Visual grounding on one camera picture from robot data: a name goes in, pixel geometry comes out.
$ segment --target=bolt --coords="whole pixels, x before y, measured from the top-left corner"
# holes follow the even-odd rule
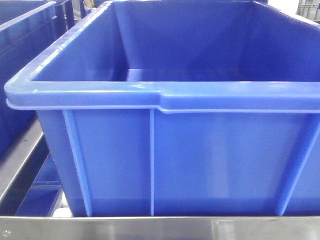
[[[9,237],[11,235],[11,232],[9,230],[5,230],[3,232],[3,236],[6,238],[6,237]]]

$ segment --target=gray crate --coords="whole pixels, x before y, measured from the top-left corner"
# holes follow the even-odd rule
[[[312,21],[320,21],[319,2],[320,0],[300,0],[296,14]]]

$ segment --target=stainless steel shelf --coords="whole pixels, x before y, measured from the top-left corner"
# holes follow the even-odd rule
[[[318,240],[320,217],[0,217],[0,239]]]

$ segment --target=metal bar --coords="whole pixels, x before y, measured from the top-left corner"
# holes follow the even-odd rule
[[[44,163],[49,150],[35,120],[0,159],[0,215],[14,215]]]
[[[308,7],[308,10],[306,12],[306,18],[308,19],[309,18],[309,13],[310,13],[310,7]]]
[[[318,240],[320,217],[0,217],[0,240]]]
[[[315,10],[315,16],[314,16],[314,20],[315,20],[315,21],[319,20],[319,19],[318,19],[318,15],[319,15],[319,9],[317,8],[317,9]]]
[[[307,7],[307,8],[317,8],[317,4],[301,4],[299,7]]]

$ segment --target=plastic bin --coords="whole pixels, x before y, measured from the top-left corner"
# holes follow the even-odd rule
[[[257,2],[267,4],[269,0],[257,0]],[[94,4],[98,7],[103,4],[105,0],[94,0]]]
[[[55,34],[59,38],[75,25],[75,17],[72,0],[55,0],[55,2],[54,26]]]
[[[15,215],[51,217],[61,206],[61,202],[60,179],[52,157],[49,155]]]
[[[251,0],[105,2],[7,102],[37,110],[75,216],[318,215],[319,43]]]
[[[4,84],[55,39],[53,1],[0,1],[0,155],[35,115],[6,105]]]

